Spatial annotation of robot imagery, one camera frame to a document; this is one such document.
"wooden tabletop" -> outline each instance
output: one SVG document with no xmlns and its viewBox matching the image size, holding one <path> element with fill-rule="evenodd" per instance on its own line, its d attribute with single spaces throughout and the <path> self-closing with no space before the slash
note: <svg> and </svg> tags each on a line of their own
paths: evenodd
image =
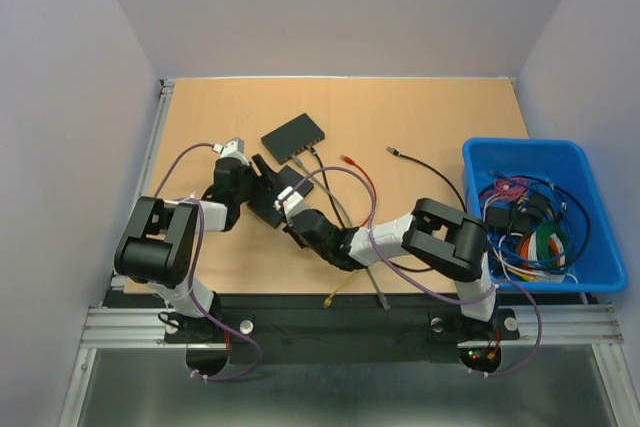
<svg viewBox="0 0 640 427">
<path fill-rule="evenodd" d="M 152 195 L 176 156 L 197 142 L 245 141 L 247 157 L 262 154 L 279 166 L 260 138 L 307 113 L 324 130 L 316 148 L 326 165 L 346 166 L 340 155 L 364 167 L 378 191 L 376 224 L 410 211 L 416 200 L 430 197 L 457 207 L 450 188 L 427 169 L 385 151 L 393 146 L 439 169 L 462 190 L 462 144 L 470 137 L 526 137 L 511 82 L 507 79 L 193 79 L 179 80 L 167 115 L 149 188 Z M 301 159 L 317 167 L 309 152 Z M 202 195 L 211 184 L 216 154 L 189 153 L 175 169 L 161 197 Z M 332 191 L 353 221 L 368 215 L 370 200 L 357 180 L 329 172 Z M 315 188 L 308 203 L 335 222 L 327 196 Z M 425 265 L 407 256 L 409 267 Z M 384 264 L 372 267 L 384 292 L 415 292 Z M 329 293 L 349 275 L 302 250 L 285 233 L 274 230 L 245 206 L 231 232 L 206 235 L 197 267 L 203 283 L 223 293 Z M 436 272 L 415 274 L 429 288 L 452 292 L 453 283 Z M 148 292 L 129 282 L 127 292 Z M 364 273 L 341 291 L 374 292 Z"/>
</svg>

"green cable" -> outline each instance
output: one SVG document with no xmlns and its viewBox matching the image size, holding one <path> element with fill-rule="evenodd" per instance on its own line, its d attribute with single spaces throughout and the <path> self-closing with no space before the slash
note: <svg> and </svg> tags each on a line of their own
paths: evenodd
<svg viewBox="0 0 640 427">
<path fill-rule="evenodd" d="M 541 222 L 538 228 L 536 229 L 536 252 L 538 254 L 538 260 L 552 259 L 556 257 L 549 249 L 549 241 L 551 240 L 551 236 L 555 234 L 562 245 L 569 245 L 569 237 L 562 230 L 560 224 L 558 224 L 554 220 L 546 220 Z"/>
</svg>

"blue plastic bin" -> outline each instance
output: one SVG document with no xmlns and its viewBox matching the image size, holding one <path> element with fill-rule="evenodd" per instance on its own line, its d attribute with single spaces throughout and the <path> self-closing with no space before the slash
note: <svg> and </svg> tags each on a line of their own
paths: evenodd
<svg viewBox="0 0 640 427">
<path fill-rule="evenodd" d="M 578 283 L 522 282 L 534 292 L 620 292 L 627 286 L 627 270 L 611 232 L 587 156 L 565 140 L 473 138 L 462 148 L 465 196 L 469 212 L 481 217 L 478 192 L 495 180 L 490 171 L 506 176 L 531 175 L 571 192 L 589 213 L 591 238 L 582 256 L 569 270 Z M 586 222 L 580 209 L 567 199 L 567 217 L 573 228 L 575 253 L 584 239 Z M 505 289 L 515 287 L 505 285 Z"/>
</svg>

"white wall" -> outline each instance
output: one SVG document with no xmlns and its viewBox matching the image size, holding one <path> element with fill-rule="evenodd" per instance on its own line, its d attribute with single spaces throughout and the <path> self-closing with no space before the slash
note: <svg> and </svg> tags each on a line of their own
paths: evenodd
<svg viewBox="0 0 640 427">
<path fill-rule="evenodd" d="M 163 78 L 515 75 L 560 0 L 119 0 Z"/>
<path fill-rule="evenodd" d="M 157 102 L 116 0 L 0 0 L 0 424 L 57 425 Z"/>
<path fill-rule="evenodd" d="M 640 387 L 640 10 L 638 0 L 562 0 L 516 93 L 529 133 L 581 144 L 629 270 L 613 300 Z"/>
</svg>

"screw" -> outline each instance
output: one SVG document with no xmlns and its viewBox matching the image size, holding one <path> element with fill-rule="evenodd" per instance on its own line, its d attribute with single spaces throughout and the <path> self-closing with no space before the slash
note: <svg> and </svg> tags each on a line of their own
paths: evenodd
<svg viewBox="0 0 640 427">
<path fill-rule="evenodd" d="M 444 332 L 444 327 L 442 326 L 442 319 L 439 319 L 438 317 L 434 317 L 431 320 L 431 328 L 436 334 L 439 334 L 440 332 Z"/>
<path fill-rule="evenodd" d="M 509 332 L 515 332 L 518 330 L 518 321 L 513 317 L 507 317 L 504 319 L 504 326 Z"/>
<path fill-rule="evenodd" d="M 242 322 L 240 322 L 240 332 L 244 335 L 249 335 L 251 332 L 253 332 L 253 322 L 251 322 L 250 320 L 243 320 Z"/>
</svg>

